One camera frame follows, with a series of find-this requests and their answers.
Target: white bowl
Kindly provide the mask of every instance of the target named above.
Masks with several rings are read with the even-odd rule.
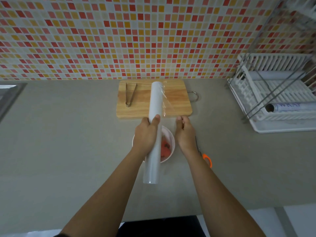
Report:
[[[171,131],[169,131],[169,129],[167,127],[161,126],[161,135],[162,136],[164,135],[166,137],[167,142],[170,144],[170,147],[171,147],[171,154],[163,161],[160,160],[160,163],[163,163],[166,160],[168,160],[170,158],[170,156],[172,156],[174,148],[176,146],[176,142],[174,140],[173,134],[171,133]]]

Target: wooden cutting board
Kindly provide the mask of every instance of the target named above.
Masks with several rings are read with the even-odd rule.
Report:
[[[118,102],[116,116],[120,119],[140,119],[148,117],[151,84],[154,81],[162,82],[164,86],[164,115],[176,117],[179,115],[191,115],[192,107],[183,80],[180,79],[133,79],[121,80],[118,86]],[[130,107],[125,105],[125,89],[127,83],[127,99],[130,100],[133,89],[137,83],[134,97]]]

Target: scissors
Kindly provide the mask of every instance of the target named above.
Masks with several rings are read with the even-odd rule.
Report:
[[[202,156],[203,159],[208,159],[208,161],[210,162],[210,168],[212,168],[212,166],[213,166],[212,161],[206,154],[202,154],[202,152],[200,151],[200,148],[198,147],[198,141],[197,141],[196,136],[195,136],[195,143],[197,145],[197,151],[199,152],[199,154]]]

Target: orange scissors handle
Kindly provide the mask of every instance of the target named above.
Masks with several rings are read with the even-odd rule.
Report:
[[[212,164],[211,159],[210,159],[206,154],[203,154],[202,157],[203,157],[203,159],[208,159],[208,160],[209,160],[209,162],[210,162],[210,168],[212,168],[213,164]]]

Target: mosaic tile wall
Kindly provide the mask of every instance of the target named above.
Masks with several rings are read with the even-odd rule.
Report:
[[[278,0],[0,0],[0,79],[226,78]],[[271,28],[259,47],[299,49]]]

